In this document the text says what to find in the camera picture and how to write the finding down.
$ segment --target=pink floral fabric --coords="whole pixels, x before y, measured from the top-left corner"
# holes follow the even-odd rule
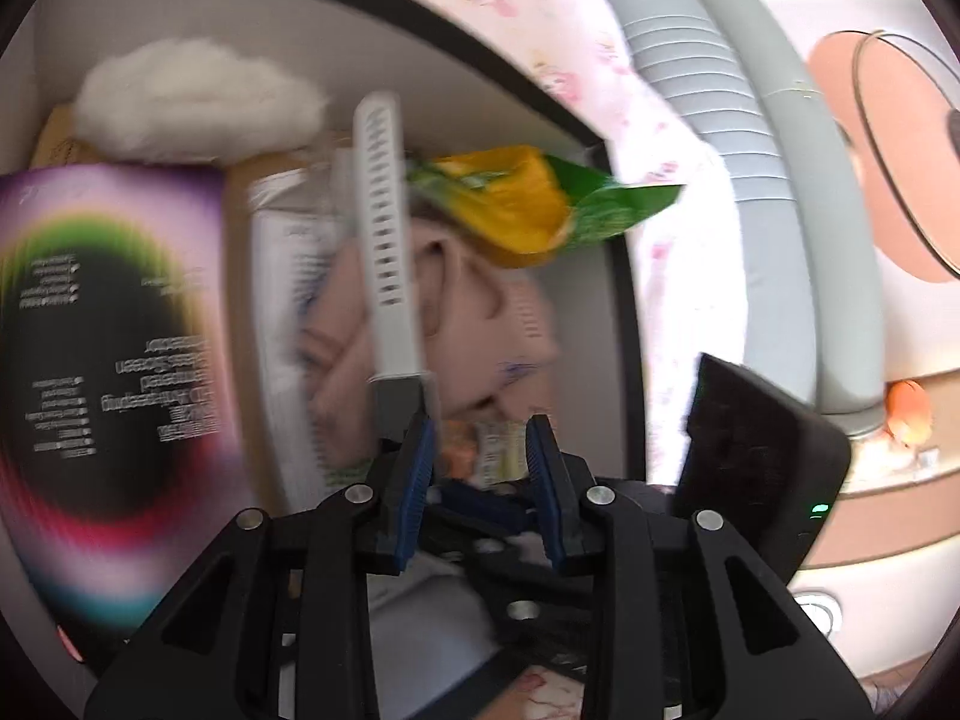
[[[746,276],[723,161],[632,70],[606,0],[418,0],[494,47],[608,141],[626,182],[680,183],[629,236],[644,341],[648,480],[675,484],[699,355],[742,362]]]

